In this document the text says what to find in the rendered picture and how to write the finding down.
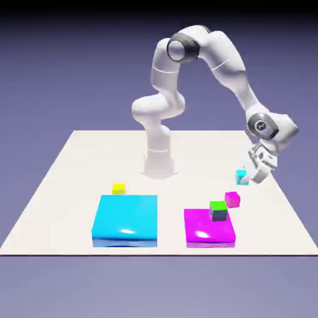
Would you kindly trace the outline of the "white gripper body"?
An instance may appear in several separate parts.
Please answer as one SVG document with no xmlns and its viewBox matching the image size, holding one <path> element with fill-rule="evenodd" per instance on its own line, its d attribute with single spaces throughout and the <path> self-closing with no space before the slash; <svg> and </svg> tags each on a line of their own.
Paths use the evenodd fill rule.
<svg viewBox="0 0 318 318">
<path fill-rule="evenodd" d="M 251 180 L 256 184 L 261 183 L 274 168 L 274 165 L 266 162 L 254 163 L 253 171 L 251 172 Z"/>
</svg>

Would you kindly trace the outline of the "small cyan cube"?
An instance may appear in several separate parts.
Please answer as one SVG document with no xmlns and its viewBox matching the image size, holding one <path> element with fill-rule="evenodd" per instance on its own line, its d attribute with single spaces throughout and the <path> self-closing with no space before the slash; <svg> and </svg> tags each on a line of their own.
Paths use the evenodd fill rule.
<svg viewBox="0 0 318 318">
<path fill-rule="evenodd" d="M 239 170 L 236 170 L 235 172 L 235 180 L 236 180 L 236 184 L 242 184 L 242 185 L 246 185 L 248 183 L 241 183 L 240 180 L 245 176 L 247 175 L 247 171 L 246 169 L 239 169 Z"/>
</svg>

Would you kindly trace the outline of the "small magenta cube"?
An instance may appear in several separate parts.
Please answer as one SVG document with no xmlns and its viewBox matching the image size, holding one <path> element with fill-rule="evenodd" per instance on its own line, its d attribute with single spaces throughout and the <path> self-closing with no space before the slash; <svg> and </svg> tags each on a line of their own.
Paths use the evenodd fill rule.
<svg viewBox="0 0 318 318">
<path fill-rule="evenodd" d="M 229 209 L 240 206 L 240 195 L 236 191 L 226 192 L 224 199 Z"/>
</svg>

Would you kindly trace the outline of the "small green cube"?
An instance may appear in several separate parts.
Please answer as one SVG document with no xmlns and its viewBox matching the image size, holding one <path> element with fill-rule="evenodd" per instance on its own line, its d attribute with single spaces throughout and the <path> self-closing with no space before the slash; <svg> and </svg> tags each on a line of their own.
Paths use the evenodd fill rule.
<svg viewBox="0 0 318 318">
<path fill-rule="evenodd" d="M 209 213 L 213 222 L 226 221 L 228 209 L 225 201 L 211 201 Z"/>
</svg>

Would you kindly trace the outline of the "large magenta box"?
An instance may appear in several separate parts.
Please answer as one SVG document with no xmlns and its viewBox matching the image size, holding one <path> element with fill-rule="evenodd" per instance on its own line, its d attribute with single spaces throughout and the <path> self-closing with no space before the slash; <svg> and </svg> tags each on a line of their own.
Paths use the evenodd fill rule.
<svg viewBox="0 0 318 318">
<path fill-rule="evenodd" d="M 209 209 L 185 209 L 184 229 L 187 248 L 233 248 L 236 234 L 230 215 L 213 221 Z"/>
</svg>

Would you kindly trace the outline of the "large cyan box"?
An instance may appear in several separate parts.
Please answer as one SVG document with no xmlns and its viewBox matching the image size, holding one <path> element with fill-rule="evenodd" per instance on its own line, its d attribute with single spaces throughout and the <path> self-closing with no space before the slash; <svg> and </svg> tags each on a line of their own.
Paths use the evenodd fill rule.
<svg viewBox="0 0 318 318">
<path fill-rule="evenodd" d="M 94 247 L 157 246 L 156 195 L 102 195 L 91 229 Z"/>
</svg>

